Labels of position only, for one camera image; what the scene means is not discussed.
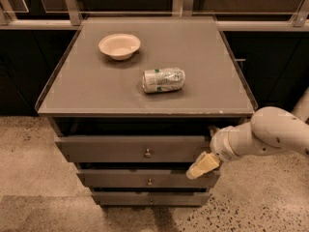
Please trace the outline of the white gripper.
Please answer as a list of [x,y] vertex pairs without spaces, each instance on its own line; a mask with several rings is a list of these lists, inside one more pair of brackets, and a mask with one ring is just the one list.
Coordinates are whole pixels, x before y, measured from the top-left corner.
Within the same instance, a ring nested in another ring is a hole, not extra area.
[[219,167],[221,160],[239,160],[239,156],[233,151],[229,142],[229,132],[231,129],[231,127],[219,129],[216,126],[209,126],[212,153],[203,152],[197,160],[190,165],[186,171],[186,177],[188,179],[195,180],[215,170]]

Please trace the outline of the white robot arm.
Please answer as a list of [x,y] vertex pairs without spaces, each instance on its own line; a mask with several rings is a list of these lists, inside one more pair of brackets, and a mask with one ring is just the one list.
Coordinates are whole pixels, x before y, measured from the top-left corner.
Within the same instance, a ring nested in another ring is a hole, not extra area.
[[269,156],[288,151],[309,157],[309,88],[292,112],[268,106],[257,110],[249,122],[223,129],[211,127],[209,153],[203,152],[186,171],[194,180],[217,168],[222,161],[245,156]]

